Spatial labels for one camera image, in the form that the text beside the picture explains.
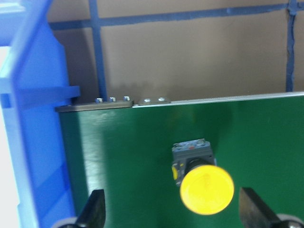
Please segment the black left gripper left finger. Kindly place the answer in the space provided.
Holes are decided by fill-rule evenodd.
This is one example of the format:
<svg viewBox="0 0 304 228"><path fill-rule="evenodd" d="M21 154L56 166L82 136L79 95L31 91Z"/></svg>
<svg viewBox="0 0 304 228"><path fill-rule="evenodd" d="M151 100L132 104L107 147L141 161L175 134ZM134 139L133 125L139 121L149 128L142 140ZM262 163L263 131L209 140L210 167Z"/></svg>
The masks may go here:
<svg viewBox="0 0 304 228"><path fill-rule="evenodd" d="M104 190L92 191L75 225L77 228L103 228L105 225Z"/></svg>

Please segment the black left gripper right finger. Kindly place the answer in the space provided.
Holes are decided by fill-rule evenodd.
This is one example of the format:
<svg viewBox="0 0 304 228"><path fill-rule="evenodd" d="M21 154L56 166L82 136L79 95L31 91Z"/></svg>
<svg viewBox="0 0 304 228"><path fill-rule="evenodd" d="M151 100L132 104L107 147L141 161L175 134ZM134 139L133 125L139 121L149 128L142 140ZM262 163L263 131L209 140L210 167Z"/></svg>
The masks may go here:
<svg viewBox="0 0 304 228"><path fill-rule="evenodd" d="M239 190L238 211L245 228L276 228L281 223L280 218L249 187L241 187Z"/></svg>

